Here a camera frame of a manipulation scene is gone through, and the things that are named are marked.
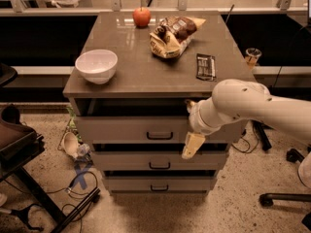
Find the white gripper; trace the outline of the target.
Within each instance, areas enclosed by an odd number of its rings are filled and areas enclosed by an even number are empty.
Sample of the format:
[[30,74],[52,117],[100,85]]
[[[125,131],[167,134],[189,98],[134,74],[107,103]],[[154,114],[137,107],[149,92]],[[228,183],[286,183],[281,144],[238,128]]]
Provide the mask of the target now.
[[188,132],[182,152],[184,159],[193,158],[196,152],[205,142],[205,136],[211,135],[214,130],[204,122],[201,115],[201,106],[190,99],[185,100],[189,112],[190,127],[195,133]]

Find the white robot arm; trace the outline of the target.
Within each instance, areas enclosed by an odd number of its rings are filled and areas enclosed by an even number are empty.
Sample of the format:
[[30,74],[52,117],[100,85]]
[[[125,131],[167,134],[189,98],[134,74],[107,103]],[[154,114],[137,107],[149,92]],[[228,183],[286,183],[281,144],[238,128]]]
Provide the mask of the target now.
[[274,96],[261,83],[224,80],[216,84],[210,98],[188,101],[187,107],[191,131],[184,159],[192,158],[208,135],[244,119],[262,122],[311,146],[311,102]]

